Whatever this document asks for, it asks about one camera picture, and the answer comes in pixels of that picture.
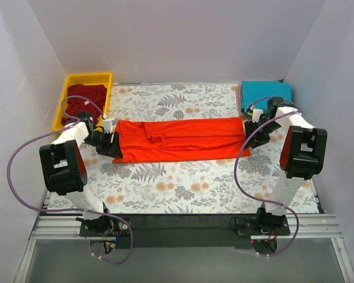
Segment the orange t shirt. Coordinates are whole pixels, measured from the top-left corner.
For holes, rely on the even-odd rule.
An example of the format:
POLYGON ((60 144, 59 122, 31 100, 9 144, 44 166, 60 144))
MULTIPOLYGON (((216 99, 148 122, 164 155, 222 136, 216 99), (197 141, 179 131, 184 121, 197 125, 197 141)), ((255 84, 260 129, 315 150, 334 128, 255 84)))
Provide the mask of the orange t shirt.
POLYGON ((232 159, 245 142, 240 117, 174 121, 120 120, 115 128, 123 157, 113 163, 232 159))

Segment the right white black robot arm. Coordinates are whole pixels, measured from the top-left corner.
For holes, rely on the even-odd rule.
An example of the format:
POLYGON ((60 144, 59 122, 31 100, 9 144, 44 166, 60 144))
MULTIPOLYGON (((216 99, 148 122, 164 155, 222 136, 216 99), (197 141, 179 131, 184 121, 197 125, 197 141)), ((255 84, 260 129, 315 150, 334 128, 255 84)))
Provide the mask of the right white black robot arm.
POLYGON ((254 216, 245 222, 247 233, 277 233, 287 226, 286 213, 298 189, 323 168, 327 131, 309 124, 293 103, 282 97, 268 97, 267 109, 250 104, 245 122, 245 148, 255 149, 270 142, 270 134, 278 129, 286 132, 280 155, 280 173, 268 199, 254 216))

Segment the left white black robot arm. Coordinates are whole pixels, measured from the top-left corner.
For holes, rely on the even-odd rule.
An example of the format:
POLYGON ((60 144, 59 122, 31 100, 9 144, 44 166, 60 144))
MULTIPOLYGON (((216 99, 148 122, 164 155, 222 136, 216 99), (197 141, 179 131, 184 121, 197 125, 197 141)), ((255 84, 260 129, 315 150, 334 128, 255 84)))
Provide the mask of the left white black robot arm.
POLYGON ((107 118, 101 126, 95 126, 93 116, 84 111, 66 122, 63 132, 54 142, 40 147, 40 160, 46 188, 70 200, 82 209, 77 218, 88 231, 101 236, 119 233, 119 221, 108 216, 107 206, 86 186, 88 175, 80 146, 87 144, 96 149, 98 155, 119 159, 119 133, 116 118, 107 118))

